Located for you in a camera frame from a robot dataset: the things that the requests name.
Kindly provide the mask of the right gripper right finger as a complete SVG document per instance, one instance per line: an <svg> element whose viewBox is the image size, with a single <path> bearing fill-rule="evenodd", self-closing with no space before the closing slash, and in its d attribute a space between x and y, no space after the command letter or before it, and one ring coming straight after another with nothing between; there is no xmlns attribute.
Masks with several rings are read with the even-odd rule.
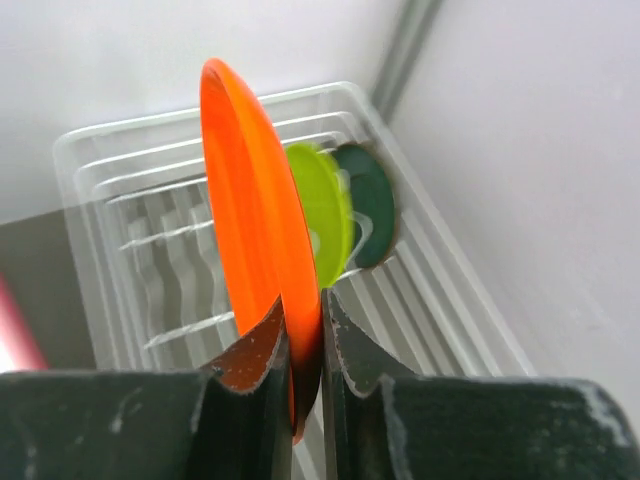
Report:
<svg viewBox="0 0 640 480"><path fill-rule="evenodd" d="M414 373L322 293L331 479L631 479L635 436L599 385Z"/></svg>

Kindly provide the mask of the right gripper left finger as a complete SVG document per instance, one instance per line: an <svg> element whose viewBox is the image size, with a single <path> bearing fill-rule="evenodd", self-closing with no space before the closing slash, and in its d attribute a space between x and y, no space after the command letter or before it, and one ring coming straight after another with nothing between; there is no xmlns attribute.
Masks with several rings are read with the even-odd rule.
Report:
<svg viewBox="0 0 640 480"><path fill-rule="evenodd" d="M5 479L286 479L290 354L275 303L203 367L1 378Z"/></svg>

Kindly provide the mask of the dark green plate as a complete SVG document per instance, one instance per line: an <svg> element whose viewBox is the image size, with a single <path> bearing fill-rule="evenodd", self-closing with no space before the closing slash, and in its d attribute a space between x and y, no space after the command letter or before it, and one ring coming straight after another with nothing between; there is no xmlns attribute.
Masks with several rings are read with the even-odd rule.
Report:
<svg viewBox="0 0 640 480"><path fill-rule="evenodd" d="M355 255L355 265L368 269L389 254L397 231L397 209L392 176L373 150L358 143L338 146L332 155L349 177L354 213L371 220L371 235Z"/></svg>

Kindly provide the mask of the orange plate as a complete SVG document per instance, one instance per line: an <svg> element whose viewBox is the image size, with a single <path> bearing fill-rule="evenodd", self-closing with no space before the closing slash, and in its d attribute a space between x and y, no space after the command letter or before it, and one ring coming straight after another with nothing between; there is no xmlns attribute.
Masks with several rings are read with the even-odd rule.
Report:
<svg viewBox="0 0 640 480"><path fill-rule="evenodd" d="M289 412L299 442L321 371L321 300L311 240L289 163L265 109L219 58L200 80L207 185L227 290L240 334L276 302L290 347Z"/></svg>

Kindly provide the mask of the lime green plate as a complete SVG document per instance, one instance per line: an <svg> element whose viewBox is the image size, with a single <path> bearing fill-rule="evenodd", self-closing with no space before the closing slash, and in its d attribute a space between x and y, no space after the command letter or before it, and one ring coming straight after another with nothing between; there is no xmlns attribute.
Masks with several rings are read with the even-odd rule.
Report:
<svg viewBox="0 0 640 480"><path fill-rule="evenodd" d="M354 243L353 206L338 162L309 143L285 148L304 210L318 285L333 286L342 275Z"/></svg>

